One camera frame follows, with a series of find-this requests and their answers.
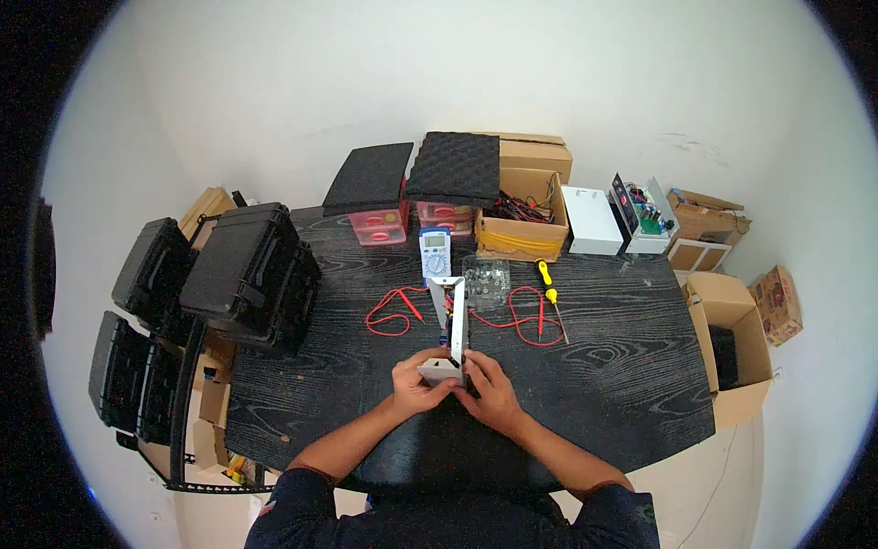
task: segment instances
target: circuit board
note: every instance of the circuit board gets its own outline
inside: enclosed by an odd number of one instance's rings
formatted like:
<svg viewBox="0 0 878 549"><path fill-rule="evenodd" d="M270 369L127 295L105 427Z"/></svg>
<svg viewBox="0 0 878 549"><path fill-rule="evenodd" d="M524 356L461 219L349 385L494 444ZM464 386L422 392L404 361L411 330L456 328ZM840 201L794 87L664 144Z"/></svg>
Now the circuit board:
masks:
<svg viewBox="0 0 878 549"><path fill-rule="evenodd" d="M662 231L661 231L661 229L659 228L659 222L658 222L658 221L653 221L653 220L649 220L649 219L644 219L644 218L642 217L642 216L643 216L643 212L644 212L644 205L642 205L642 204L635 204L635 205L634 205L634 212L637 214L637 217L640 219L640 229L641 229L645 234L647 234L647 235L661 235Z"/></svg>

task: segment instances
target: person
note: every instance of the person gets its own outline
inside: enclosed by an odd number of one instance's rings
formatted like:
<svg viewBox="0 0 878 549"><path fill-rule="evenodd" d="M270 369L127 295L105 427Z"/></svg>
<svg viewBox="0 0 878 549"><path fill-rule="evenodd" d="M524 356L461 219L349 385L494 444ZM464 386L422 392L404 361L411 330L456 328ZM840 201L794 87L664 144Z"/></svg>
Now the person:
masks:
<svg viewBox="0 0 878 549"><path fill-rule="evenodd" d="M479 392L473 398L455 379L429 388L417 367L447 357L423 350L393 368L393 394L373 410L307 446L278 479L250 529L256 547L659 547L652 496L634 492L625 475L546 429L524 412L500 365L473 350L464 371ZM378 501L373 509L336 519L333 489L390 431L453 393L483 424L515 441L582 501L573 524L558 505L538 506L499 495L425 495Z"/></svg>

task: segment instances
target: hand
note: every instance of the hand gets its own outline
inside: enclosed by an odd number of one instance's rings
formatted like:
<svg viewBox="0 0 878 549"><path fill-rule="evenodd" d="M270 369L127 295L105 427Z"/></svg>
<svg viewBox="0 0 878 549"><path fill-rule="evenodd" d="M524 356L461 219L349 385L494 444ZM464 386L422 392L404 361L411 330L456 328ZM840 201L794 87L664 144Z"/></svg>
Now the hand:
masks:
<svg viewBox="0 0 878 549"><path fill-rule="evenodd" d="M423 376L418 373L418 366L428 358L448 358L448 349L419 350L411 358L396 364L393 368L393 407L408 419L412 415L435 408L448 396L451 388L457 384L454 378L448 378L439 385L430 388L421 384Z"/></svg>
<svg viewBox="0 0 878 549"><path fill-rule="evenodd" d="M462 387L452 387L454 395L473 417L500 434L512 438L527 416L515 398L512 382L493 358L475 350L465 350L464 372L481 398L472 398Z"/></svg>

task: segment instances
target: multimeter display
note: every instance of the multimeter display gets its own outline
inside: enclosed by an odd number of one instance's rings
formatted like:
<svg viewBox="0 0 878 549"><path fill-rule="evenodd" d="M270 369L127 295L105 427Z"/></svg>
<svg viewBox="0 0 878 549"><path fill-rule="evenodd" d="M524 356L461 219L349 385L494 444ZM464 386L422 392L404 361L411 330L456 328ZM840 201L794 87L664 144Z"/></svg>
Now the multimeter display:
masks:
<svg viewBox="0 0 878 549"><path fill-rule="evenodd" d="M444 246L444 236L426 236L424 237L424 245L427 247Z"/></svg>

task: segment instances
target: wooden table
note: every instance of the wooden table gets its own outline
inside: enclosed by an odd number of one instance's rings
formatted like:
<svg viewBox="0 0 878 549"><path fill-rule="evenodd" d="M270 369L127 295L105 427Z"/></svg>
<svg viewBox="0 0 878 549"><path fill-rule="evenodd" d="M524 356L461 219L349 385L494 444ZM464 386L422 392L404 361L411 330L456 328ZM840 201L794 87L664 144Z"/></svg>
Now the wooden table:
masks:
<svg viewBox="0 0 878 549"><path fill-rule="evenodd" d="M323 274L306 343L295 358L270 358L239 346L234 364L227 449L280 470L305 446L390 394L393 366L435 347L439 335L428 293L409 293L427 326L413 322L404 336L384 337L364 323L388 290L420 283L416 216L409 243L364 248L347 216L319 215L319 208L293 212ZM471 237L453 241L454 276L474 249ZM513 288L540 287L532 264L510 266ZM624 472L713 435L704 362L666 257L565 254L550 271L570 345L537 348L514 328L470 321L471 347L500 362L522 408ZM534 293L514 299L518 315L536 314ZM411 316L398 298L381 314L392 312ZM508 307L485 317L511 320ZM399 331L403 324L382 326ZM553 329L546 325L544 341L554 338ZM522 330L536 340L535 322ZM558 484L449 397L388 435L342 487L372 493L464 488L521 493L546 492Z"/></svg>

